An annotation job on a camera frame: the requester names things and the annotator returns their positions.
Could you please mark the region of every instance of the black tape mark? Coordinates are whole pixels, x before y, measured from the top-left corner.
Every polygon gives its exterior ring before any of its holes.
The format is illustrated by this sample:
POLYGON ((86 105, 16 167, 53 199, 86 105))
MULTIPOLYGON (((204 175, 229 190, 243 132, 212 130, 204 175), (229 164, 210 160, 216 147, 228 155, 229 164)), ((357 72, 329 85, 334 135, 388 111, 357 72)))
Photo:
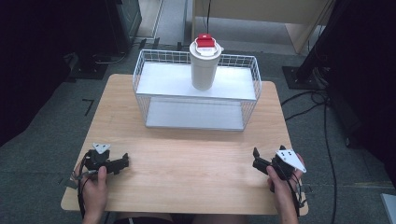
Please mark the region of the black tape mark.
POLYGON ((93 102, 95 102, 95 100, 82 99, 82 101, 89 101, 89 102, 91 102, 91 103, 90 103, 90 106, 88 106, 88 109, 87 109, 87 111, 85 112, 85 115, 84 115, 84 116, 87 116, 88 113, 90 113, 90 110, 91 110, 91 108, 92 108, 93 102))

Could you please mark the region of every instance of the hand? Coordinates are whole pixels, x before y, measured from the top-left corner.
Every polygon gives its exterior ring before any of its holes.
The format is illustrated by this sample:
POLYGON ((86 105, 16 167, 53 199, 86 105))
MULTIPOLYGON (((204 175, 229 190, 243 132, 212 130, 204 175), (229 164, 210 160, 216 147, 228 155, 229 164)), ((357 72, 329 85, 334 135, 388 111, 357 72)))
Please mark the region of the hand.
MULTIPOLYGON (((297 154, 297 157, 304 164, 303 158, 299 154, 297 154)), ((271 186, 273 183, 275 185, 275 206, 276 211, 280 215, 280 223, 298 223, 294 202, 291 197, 290 187, 287 181, 281 180, 272 166, 267 166, 267 172, 269 175, 267 180, 268 185, 271 186)), ((295 191, 297 181, 300 180, 303 172, 300 170, 295 170, 293 173, 295 176, 293 175, 290 178, 290 183, 295 191)))
MULTIPOLYGON (((75 169, 76 176, 79 176, 79 166, 75 169)), ((106 167, 102 166, 99 168, 97 179, 93 179, 93 176, 83 176, 81 179, 85 205, 85 216, 82 223, 99 223, 107 204, 106 177, 106 167)))

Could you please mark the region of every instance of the white container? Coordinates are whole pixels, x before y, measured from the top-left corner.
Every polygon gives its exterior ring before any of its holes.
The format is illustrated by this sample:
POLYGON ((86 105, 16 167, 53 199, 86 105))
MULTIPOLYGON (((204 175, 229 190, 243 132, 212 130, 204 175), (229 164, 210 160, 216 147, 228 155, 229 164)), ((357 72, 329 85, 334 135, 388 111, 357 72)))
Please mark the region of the white container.
POLYGON ((222 48, 216 43, 213 50, 198 50, 196 39, 190 44, 191 82, 195 89, 209 90, 215 79, 222 48))
POLYGON ((243 131, 262 92, 253 56, 221 54, 212 88, 200 91, 188 52, 153 49, 140 51, 133 85, 150 128, 243 131))

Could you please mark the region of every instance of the gray carpet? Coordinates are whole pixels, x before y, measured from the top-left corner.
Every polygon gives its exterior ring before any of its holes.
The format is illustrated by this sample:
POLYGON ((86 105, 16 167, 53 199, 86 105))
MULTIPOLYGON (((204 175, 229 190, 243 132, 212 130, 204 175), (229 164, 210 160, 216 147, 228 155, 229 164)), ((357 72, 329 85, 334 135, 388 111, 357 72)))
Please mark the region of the gray carpet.
MULTIPOLYGON (((163 49, 175 50, 176 47, 163 49)), ((111 64, 103 80, 78 79, 63 83, 40 110, 28 129, 0 148, 0 223, 79 223, 79 212, 61 208, 68 178, 90 128, 95 109, 111 74, 132 74, 137 60, 134 47, 120 63, 111 64), (94 100, 88 112, 90 102, 94 100)), ((301 91, 289 90, 281 66, 299 66, 301 56, 226 51, 254 55, 263 80, 276 84, 280 101, 301 91)), ((302 96, 283 106, 285 117, 314 103, 302 96)), ((287 121, 294 149, 308 170, 308 215, 301 223, 330 223, 334 185, 324 138, 324 106, 287 121)), ((343 130, 331 107, 327 110, 328 140, 337 179, 335 223, 388 223, 380 193, 396 194, 383 164, 364 149, 345 146, 343 130)), ((250 223, 277 223, 276 216, 250 216, 250 223)))

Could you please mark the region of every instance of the white cup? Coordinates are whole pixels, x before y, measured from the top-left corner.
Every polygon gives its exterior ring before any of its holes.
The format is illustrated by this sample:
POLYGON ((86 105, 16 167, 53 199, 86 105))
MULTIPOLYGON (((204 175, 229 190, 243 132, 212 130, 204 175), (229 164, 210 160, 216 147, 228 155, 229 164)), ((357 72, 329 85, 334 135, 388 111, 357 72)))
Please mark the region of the white cup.
POLYGON ((196 41, 190 44, 192 86, 200 91, 209 90, 215 80, 222 48, 216 43, 212 52, 198 50, 196 41))

